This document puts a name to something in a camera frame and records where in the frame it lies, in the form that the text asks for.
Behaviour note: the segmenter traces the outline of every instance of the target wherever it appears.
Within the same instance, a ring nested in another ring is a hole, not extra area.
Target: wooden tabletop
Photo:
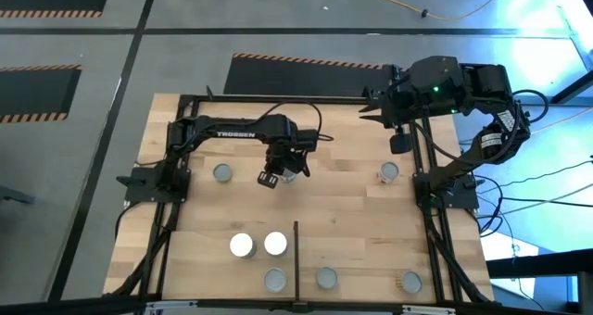
[[[173,121],[178,94],[156,94],[146,123],[138,160],[162,158],[167,123]],[[257,118],[271,104],[202,102],[198,114],[224,118]],[[392,131],[376,122],[360,120],[360,106],[318,105],[322,132],[333,142],[319,142],[309,155],[310,178],[297,175],[292,184],[271,190],[257,184],[264,166],[266,145],[247,139],[210,139],[190,156],[189,195],[182,204],[177,231],[171,236],[163,299],[256,298],[294,296],[293,222],[299,222],[300,293],[305,300],[433,303],[435,293],[423,217],[414,200],[412,153],[392,155]],[[317,113],[306,105],[277,109],[299,129],[316,128]],[[435,141],[459,152],[451,116],[431,119]],[[448,163],[437,153],[439,165]],[[376,172],[385,161],[399,167],[391,184],[379,183]],[[233,170],[228,183],[216,183],[213,168],[227,163]],[[424,168],[428,159],[423,150]],[[146,251],[155,204],[143,203],[122,219],[105,292],[119,287]],[[462,210],[448,209],[456,258],[481,292],[492,297],[480,237],[473,219]],[[288,239],[281,258],[263,247],[267,233],[280,231]],[[239,259],[229,249],[236,233],[250,234],[258,245],[252,259]],[[156,259],[150,290],[154,291],[160,258]],[[318,268],[338,274],[338,286],[323,290],[315,281]],[[282,269],[288,285],[279,294],[268,292],[264,274]],[[448,271],[441,259],[445,296],[452,298]],[[417,272],[423,288],[416,295],[396,286],[405,271]]]

